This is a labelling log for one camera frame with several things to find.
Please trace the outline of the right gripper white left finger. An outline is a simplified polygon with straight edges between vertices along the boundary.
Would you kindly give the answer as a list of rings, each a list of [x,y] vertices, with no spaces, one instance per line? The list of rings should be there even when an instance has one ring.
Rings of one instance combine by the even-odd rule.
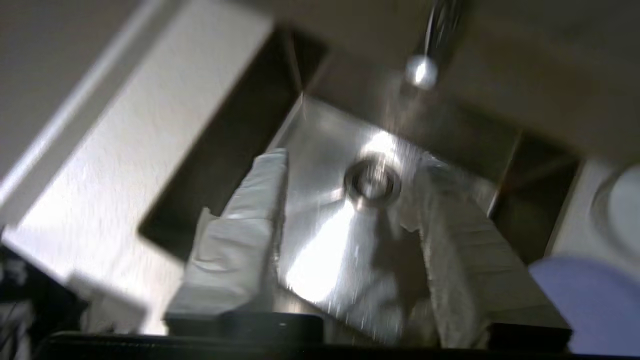
[[[260,294],[282,235],[289,174],[285,148],[265,152],[254,159],[220,216],[201,210],[166,322],[232,312]]]

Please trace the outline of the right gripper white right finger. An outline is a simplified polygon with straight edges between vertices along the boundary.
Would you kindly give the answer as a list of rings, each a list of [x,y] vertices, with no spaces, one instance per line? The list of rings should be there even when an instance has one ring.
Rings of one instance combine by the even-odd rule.
[[[410,203],[441,347],[569,347],[569,324],[458,170],[421,158],[411,178]]]

